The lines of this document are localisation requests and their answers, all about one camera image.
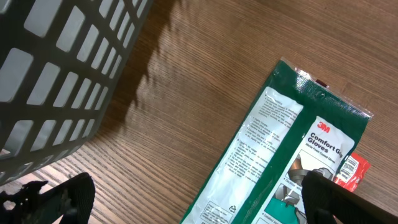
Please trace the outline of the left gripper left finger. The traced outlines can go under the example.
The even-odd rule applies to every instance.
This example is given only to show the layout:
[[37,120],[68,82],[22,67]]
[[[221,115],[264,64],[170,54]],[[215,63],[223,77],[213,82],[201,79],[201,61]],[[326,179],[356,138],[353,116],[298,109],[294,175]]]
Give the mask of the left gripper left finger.
[[1,223],[88,223],[95,185],[87,172],[44,192],[47,181],[31,181],[14,194],[1,192]]

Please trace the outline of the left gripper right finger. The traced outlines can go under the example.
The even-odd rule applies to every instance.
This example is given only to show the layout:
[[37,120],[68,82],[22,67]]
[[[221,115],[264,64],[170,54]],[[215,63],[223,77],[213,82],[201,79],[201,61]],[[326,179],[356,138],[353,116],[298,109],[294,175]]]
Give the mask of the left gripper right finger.
[[397,217],[338,184],[310,171],[302,181],[302,197],[308,224],[397,224]]

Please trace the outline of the red stick packet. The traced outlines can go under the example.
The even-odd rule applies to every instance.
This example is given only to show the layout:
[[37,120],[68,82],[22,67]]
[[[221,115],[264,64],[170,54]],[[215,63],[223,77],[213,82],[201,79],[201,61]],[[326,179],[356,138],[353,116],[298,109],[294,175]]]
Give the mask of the red stick packet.
[[371,164],[365,158],[353,152],[333,181],[344,189],[354,192],[370,167]]

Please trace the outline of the green sponge package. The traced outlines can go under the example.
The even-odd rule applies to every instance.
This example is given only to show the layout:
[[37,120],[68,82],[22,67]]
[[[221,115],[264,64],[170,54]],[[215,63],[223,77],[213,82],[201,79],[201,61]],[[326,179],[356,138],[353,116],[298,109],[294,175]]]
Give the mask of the green sponge package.
[[303,178],[333,180],[371,118],[280,59],[182,222],[306,223]]

